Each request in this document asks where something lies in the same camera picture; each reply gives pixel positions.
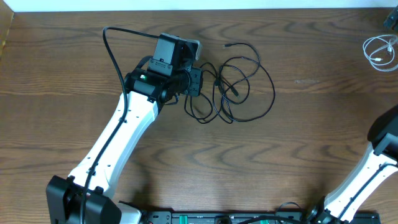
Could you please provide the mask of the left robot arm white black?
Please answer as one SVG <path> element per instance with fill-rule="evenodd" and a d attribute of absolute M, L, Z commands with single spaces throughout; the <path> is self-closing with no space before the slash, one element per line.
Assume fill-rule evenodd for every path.
<path fill-rule="evenodd" d="M 109 123 L 66 179 L 53 176 L 46 188 L 51 223 L 139 223 L 141 211 L 113 202 L 121 172 L 138 140 L 164 105 L 179 94 L 198 96 L 203 72 L 193 66 L 202 45 L 162 33 L 153 55 L 120 76 L 123 92 Z"/>

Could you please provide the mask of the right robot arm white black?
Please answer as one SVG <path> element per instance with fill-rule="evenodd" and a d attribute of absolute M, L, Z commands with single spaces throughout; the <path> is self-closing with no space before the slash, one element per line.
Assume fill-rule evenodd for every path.
<path fill-rule="evenodd" d="M 369 129 L 365 153 L 347 178 L 309 210 L 302 223 L 380 223 L 377 213 L 357 213 L 361 204 L 397 172 L 397 106 Z"/>

